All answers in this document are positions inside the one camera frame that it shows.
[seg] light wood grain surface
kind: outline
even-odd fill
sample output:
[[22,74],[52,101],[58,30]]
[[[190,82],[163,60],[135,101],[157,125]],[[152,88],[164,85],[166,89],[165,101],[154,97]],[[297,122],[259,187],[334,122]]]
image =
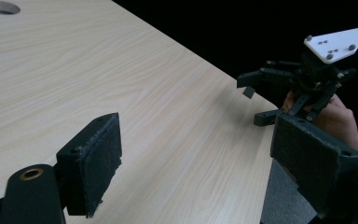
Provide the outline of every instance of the light wood grain surface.
[[273,127],[236,81],[108,0],[10,0],[0,15],[0,198],[7,179],[118,112],[122,164],[95,217],[67,223],[259,223]]

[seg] gray floor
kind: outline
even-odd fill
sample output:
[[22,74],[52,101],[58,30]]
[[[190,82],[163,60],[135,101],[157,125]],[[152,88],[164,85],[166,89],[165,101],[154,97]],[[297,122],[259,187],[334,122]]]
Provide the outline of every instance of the gray floor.
[[279,163],[272,162],[261,222],[263,224],[307,224],[316,216],[308,201]]

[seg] wooden table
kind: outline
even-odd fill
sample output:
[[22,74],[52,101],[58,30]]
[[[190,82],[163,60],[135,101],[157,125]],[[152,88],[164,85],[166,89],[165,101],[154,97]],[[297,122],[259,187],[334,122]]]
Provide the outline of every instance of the wooden table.
[[273,127],[236,81],[109,0],[10,0],[0,14],[0,198],[7,179],[118,112],[122,164],[95,217],[67,223],[258,223]]

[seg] black background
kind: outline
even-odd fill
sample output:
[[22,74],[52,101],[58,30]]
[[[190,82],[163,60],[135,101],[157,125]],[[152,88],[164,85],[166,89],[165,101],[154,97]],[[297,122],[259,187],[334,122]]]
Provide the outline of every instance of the black background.
[[[358,27],[358,0],[114,2],[233,78],[267,60],[299,62],[308,35]],[[358,50],[336,66],[358,71]],[[358,72],[337,94],[358,124]]]

